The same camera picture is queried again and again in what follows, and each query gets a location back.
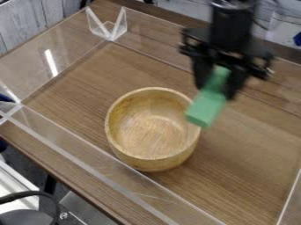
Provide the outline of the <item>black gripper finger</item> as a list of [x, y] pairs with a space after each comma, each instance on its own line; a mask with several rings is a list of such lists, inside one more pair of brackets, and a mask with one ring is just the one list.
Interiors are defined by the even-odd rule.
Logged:
[[249, 74], [245, 67], [233, 65], [229, 67], [230, 73], [225, 86], [225, 95], [228, 100], [233, 100], [238, 91], [244, 88]]
[[213, 71], [214, 61], [208, 55], [192, 57], [196, 86], [201, 90], [208, 83]]

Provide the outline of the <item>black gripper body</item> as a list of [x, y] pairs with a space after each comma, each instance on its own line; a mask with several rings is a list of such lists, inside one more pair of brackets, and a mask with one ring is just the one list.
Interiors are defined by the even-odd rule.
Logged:
[[252, 34], [257, 1], [212, 1], [210, 9], [209, 27], [181, 30], [180, 52], [190, 60], [208, 55], [214, 66], [240, 65], [250, 76], [267, 79], [275, 56]]

